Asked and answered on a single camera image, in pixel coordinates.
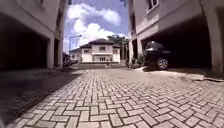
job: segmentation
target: car wheel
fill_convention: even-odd
[[[157,66],[159,67],[160,70],[165,70],[169,66],[169,61],[167,59],[160,58],[157,61]]]

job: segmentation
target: pillar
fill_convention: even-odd
[[[54,68],[54,39],[47,42],[47,68]]]

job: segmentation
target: garage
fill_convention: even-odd
[[[157,41],[175,53],[175,66],[211,68],[211,48],[206,20],[198,16],[142,41]]]
[[[46,67],[47,38],[0,13],[0,70]]]

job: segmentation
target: wall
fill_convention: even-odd
[[[213,1],[204,0],[204,2],[202,2],[202,5],[205,11],[205,15],[207,18],[208,27],[210,31],[213,72],[223,73],[224,72],[224,64],[223,64],[224,41],[222,41],[222,33],[221,33],[220,25],[224,24],[224,21],[219,21],[216,10],[218,8],[224,8],[224,1],[223,0],[213,0]]]
[[[148,13],[145,0],[134,0],[134,9],[139,53],[143,39],[201,14],[197,0],[159,0],[159,5]]]
[[[100,47],[106,47],[106,51],[100,51]],[[92,45],[92,54],[113,54],[112,45]]]
[[[120,59],[120,49],[119,48],[114,48],[114,50],[117,50],[117,54],[113,54],[113,62],[119,62],[121,61]]]
[[[82,62],[93,62],[91,49],[82,49]]]
[[[73,61],[76,61],[76,60],[80,61],[80,59],[82,57],[81,53],[70,53],[70,55],[71,55],[70,60],[73,60]]]
[[[1,0],[0,12],[22,22],[36,32],[52,38],[55,32],[59,0]]]

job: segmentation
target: paved driveway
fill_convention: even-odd
[[[12,127],[223,128],[223,83],[127,70],[89,70]]]

